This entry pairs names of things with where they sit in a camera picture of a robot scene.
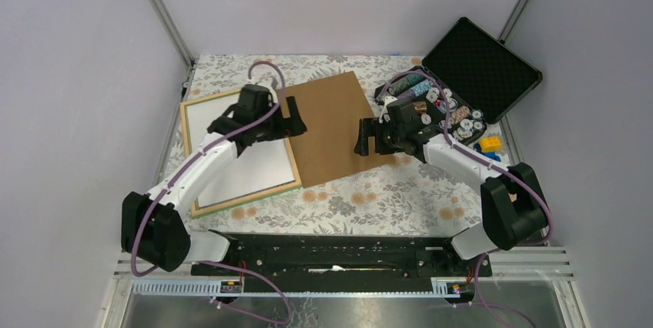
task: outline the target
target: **red wire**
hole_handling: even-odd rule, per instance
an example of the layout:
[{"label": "red wire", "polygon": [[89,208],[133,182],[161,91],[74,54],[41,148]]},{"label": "red wire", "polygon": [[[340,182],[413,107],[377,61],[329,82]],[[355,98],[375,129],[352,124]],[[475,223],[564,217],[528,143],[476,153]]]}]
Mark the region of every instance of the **red wire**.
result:
[{"label": "red wire", "polygon": [[[238,267],[240,267],[240,263],[243,263],[243,269],[247,269],[247,263],[245,263],[245,260],[243,260],[243,261],[239,261],[239,262],[238,262]],[[240,272],[240,277],[239,277],[239,279],[238,279],[238,281],[239,281],[239,283],[240,283],[240,289],[241,289],[241,290],[243,289],[243,276],[244,276],[244,275],[245,275],[245,273]]]},{"label": "red wire", "polygon": [[467,281],[465,282],[465,285],[469,284],[472,278],[474,278],[474,268],[469,269],[469,273],[467,273]]}]

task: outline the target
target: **white wall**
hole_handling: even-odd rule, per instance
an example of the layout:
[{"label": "white wall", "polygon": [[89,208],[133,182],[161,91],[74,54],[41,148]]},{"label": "white wall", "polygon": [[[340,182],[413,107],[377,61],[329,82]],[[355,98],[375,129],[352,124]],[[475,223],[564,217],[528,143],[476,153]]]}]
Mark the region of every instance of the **white wall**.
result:
[{"label": "white wall", "polygon": [[533,0],[508,42],[544,73],[509,116],[595,328],[653,320],[651,18],[651,0]]},{"label": "white wall", "polygon": [[517,0],[164,0],[198,54],[423,55],[461,16],[499,35]]},{"label": "white wall", "polygon": [[0,326],[94,323],[183,65],[147,0],[0,0]]}]

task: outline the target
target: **wooden frame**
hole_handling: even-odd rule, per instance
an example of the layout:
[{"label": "wooden frame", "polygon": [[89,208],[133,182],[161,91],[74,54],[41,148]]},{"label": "wooden frame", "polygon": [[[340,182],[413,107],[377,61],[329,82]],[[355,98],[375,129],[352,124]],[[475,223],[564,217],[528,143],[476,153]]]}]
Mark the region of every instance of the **wooden frame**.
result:
[{"label": "wooden frame", "polygon": [[[188,119],[188,107],[192,105],[197,105],[202,102],[207,102],[210,100],[214,99],[221,99],[223,97],[227,97],[228,95],[233,95],[235,93],[240,92],[240,89],[235,89],[233,91],[228,91],[228,92],[221,92],[217,93],[215,95],[208,95],[206,97],[202,97],[199,99],[194,99],[191,101],[186,101],[182,102],[179,105],[179,109],[181,112],[181,123],[182,123],[182,135],[183,135],[183,145],[184,145],[184,152],[186,156],[190,155],[192,152],[192,143],[190,141],[190,129],[189,129],[189,119]],[[290,141],[288,138],[284,139],[285,146],[286,146],[286,152],[288,153],[288,158],[290,161],[290,166],[292,168],[295,180],[292,182],[287,182],[278,186],[274,187],[269,187],[266,189],[261,189],[260,191],[252,192],[250,194],[244,195],[244,196],[239,196],[233,199],[229,199],[223,202],[217,202],[208,206],[204,207],[199,207],[199,202],[198,199],[195,199],[193,202],[193,206],[191,206],[190,214],[191,217],[197,217],[197,216],[203,216],[209,213],[213,213],[215,211],[220,211],[224,209],[228,209],[234,206],[239,206],[243,205],[248,202],[256,201],[258,199],[262,199],[267,196],[275,195],[281,192],[285,192],[291,189],[299,188],[302,186],[302,181],[300,178],[300,172],[297,169],[297,165],[295,163],[295,156],[293,154],[293,149],[290,146]]]}]

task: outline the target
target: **white poker chip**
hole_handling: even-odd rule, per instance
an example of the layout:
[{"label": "white poker chip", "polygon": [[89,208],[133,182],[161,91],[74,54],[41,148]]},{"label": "white poker chip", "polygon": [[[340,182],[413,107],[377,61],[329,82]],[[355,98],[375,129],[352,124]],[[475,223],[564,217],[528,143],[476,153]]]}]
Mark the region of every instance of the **white poker chip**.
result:
[{"label": "white poker chip", "polygon": [[465,130],[462,128],[456,129],[456,133],[458,133],[462,139],[470,138],[474,134],[471,130]]},{"label": "white poker chip", "polygon": [[431,103],[435,103],[437,101],[437,97],[440,95],[440,91],[438,91],[435,88],[429,89],[429,92],[427,93],[427,100]]},{"label": "white poker chip", "polygon": [[471,117],[478,120],[483,117],[483,112],[481,110],[472,110]]},{"label": "white poker chip", "polygon": [[[447,99],[447,101],[449,102],[449,112],[453,112],[458,108],[458,101],[455,99]],[[447,113],[447,107],[444,103],[444,100],[436,102],[435,106],[437,107],[438,111],[442,112],[443,114]]]},{"label": "white poker chip", "polygon": [[397,97],[394,97],[392,95],[387,95],[383,97],[383,108],[381,109],[381,113],[379,114],[379,122],[383,122],[383,119],[386,120],[386,122],[390,121],[390,116],[387,114],[387,106],[395,102],[397,100]]},{"label": "white poker chip", "polygon": [[[440,120],[437,126],[439,126],[440,129],[444,129],[444,120]],[[451,129],[451,120],[449,120],[449,124],[447,124],[447,129]]]},{"label": "white poker chip", "polygon": [[472,130],[473,127],[474,127],[474,124],[469,119],[462,119],[460,121],[460,128],[465,130],[465,131]]}]

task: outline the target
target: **yellow block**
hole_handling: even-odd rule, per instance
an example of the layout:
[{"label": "yellow block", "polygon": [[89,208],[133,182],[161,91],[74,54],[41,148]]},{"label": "yellow block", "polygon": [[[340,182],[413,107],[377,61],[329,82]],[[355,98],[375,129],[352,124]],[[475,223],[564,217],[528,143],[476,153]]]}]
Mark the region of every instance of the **yellow block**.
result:
[{"label": "yellow block", "polygon": [[494,152],[500,150],[504,144],[499,137],[487,137],[479,139],[478,145],[483,152]]}]

